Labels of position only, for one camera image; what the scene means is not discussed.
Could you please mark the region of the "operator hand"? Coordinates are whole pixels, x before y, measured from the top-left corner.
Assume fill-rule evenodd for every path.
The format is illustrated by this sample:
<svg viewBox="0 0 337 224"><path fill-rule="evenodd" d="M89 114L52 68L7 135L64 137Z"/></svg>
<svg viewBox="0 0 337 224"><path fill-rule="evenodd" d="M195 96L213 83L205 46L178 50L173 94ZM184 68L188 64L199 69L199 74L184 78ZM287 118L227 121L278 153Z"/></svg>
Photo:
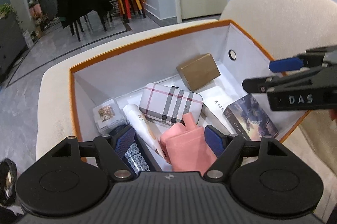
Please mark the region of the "operator hand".
<svg viewBox="0 0 337 224"><path fill-rule="evenodd" d="M332 121L336 120L336 118L337 118L337 110L336 109L329 110L329 115L330 115L330 119Z"/></svg>

